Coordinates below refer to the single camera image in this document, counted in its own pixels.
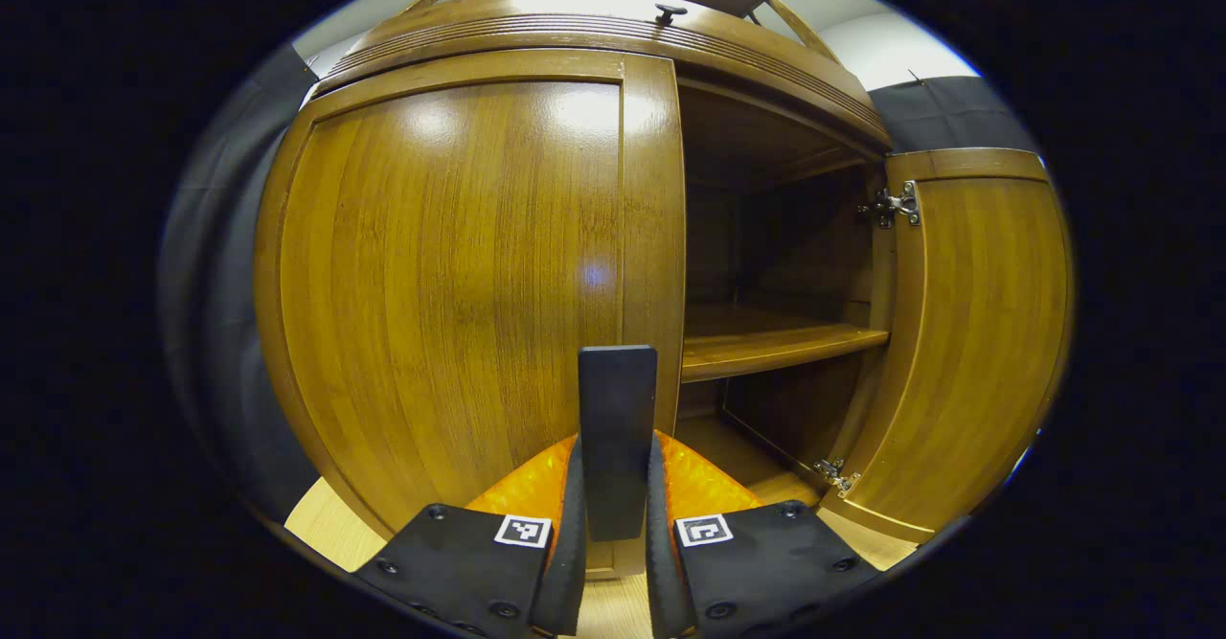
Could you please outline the wooden inner shelf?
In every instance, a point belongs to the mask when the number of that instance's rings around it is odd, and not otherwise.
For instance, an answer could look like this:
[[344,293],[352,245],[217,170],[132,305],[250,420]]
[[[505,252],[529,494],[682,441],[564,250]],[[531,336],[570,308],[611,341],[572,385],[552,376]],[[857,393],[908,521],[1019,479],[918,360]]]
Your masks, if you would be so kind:
[[886,330],[781,314],[766,308],[693,305],[687,308],[680,381],[749,377],[810,361],[884,346]]

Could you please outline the wooden cabinet drawer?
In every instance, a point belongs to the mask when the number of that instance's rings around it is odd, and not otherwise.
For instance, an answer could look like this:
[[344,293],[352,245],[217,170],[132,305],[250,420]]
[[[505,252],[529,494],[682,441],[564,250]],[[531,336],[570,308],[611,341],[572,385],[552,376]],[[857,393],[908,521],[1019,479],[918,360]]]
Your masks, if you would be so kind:
[[[657,2],[687,7],[667,27],[655,23]],[[736,16],[687,0],[447,0],[423,2],[367,33],[363,47],[380,45],[402,36],[476,34],[479,25],[490,25],[495,34],[539,29],[562,33],[624,34],[649,40],[671,42],[677,34],[683,44],[700,37],[749,47],[758,53],[820,55],[834,59],[832,50],[797,16],[787,20],[793,39],[747,16]]]

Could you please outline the wooden shoe cabinet door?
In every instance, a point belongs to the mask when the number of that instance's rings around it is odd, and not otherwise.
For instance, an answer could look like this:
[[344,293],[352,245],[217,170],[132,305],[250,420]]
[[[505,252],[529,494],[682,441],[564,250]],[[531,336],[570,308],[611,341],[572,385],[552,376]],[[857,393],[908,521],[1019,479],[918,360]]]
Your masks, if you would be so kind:
[[674,63],[478,53],[322,92],[273,159],[254,256],[280,406],[383,541],[577,434],[584,347],[653,347],[669,433],[687,321]]
[[886,159],[893,327],[845,488],[821,507],[912,543],[1007,482],[1054,402],[1074,310],[1072,247],[1038,155],[908,151]]

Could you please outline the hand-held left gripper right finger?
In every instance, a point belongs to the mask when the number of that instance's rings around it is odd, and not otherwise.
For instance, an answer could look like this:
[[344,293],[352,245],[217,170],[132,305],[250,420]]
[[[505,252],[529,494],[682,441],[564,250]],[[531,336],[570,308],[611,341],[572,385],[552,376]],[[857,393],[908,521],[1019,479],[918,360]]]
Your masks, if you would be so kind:
[[783,639],[880,575],[805,503],[763,503],[669,435],[647,480],[652,639]]

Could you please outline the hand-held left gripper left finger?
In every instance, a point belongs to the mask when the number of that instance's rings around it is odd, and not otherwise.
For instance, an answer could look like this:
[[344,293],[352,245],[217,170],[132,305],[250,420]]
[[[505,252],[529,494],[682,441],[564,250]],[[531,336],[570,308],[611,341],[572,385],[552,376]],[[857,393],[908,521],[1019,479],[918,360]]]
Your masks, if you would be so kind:
[[581,443],[569,437],[467,507],[421,508],[356,576],[463,637],[573,637],[586,541]]

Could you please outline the black door handle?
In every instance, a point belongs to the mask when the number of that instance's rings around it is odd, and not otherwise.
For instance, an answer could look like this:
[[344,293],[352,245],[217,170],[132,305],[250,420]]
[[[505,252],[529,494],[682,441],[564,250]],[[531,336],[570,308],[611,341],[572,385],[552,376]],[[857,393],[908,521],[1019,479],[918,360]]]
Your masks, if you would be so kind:
[[658,354],[649,345],[579,350],[579,442],[588,534],[642,534],[653,440]]

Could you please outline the silver door hinge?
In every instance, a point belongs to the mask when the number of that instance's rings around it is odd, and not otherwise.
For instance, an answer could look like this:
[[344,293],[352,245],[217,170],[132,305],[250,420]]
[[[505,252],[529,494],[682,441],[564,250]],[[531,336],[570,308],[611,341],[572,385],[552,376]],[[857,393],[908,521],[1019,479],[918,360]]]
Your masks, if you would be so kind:
[[870,202],[855,207],[855,216],[858,220],[870,221],[870,224],[875,224],[883,231],[893,229],[897,216],[902,216],[911,227],[920,227],[922,213],[920,212],[916,182],[902,182],[901,194],[897,196],[893,196],[889,188],[883,186],[873,194]]
[[825,483],[832,487],[839,498],[846,498],[862,477],[858,470],[845,470],[845,465],[846,460],[842,457],[818,460],[812,465],[812,469],[819,473]]

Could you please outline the wooden double-door shoe cabinet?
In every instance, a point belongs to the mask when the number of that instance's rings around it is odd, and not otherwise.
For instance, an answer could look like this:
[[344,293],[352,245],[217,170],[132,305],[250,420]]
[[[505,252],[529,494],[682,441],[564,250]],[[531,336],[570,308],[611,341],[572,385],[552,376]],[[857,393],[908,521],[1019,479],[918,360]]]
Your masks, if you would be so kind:
[[[398,13],[443,1],[416,0]],[[787,25],[797,15],[780,0],[687,1],[747,16],[790,39],[797,36]],[[546,33],[557,32],[495,34],[490,25],[479,25],[476,34],[402,36],[363,47],[364,33],[321,80],[353,78],[373,63],[421,55],[429,47]],[[689,159],[689,307],[766,308],[883,327],[893,305],[893,229],[858,220],[855,207],[886,186],[886,159],[926,148],[1020,148],[1038,155],[1027,142],[1007,136],[998,112],[953,103],[939,78],[917,81],[915,92],[933,99],[934,118],[946,124],[946,134],[920,137],[889,119],[885,101],[868,93],[834,52],[830,59],[758,53],[706,37],[683,44],[677,34],[671,42],[564,34],[585,44],[655,42],[676,59]],[[684,384],[676,440],[761,502],[794,498],[815,507],[818,516],[877,569],[915,561],[972,513],[923,543],[894,538],[824,509],[821,500],[832,487],[813,469],[818,460],[846,460],[852,451],[880,384],[885,352],[877,347],[753,377]],[[371,534],[324,478],[302,496],[284,527],[349,572],[387,542]]]

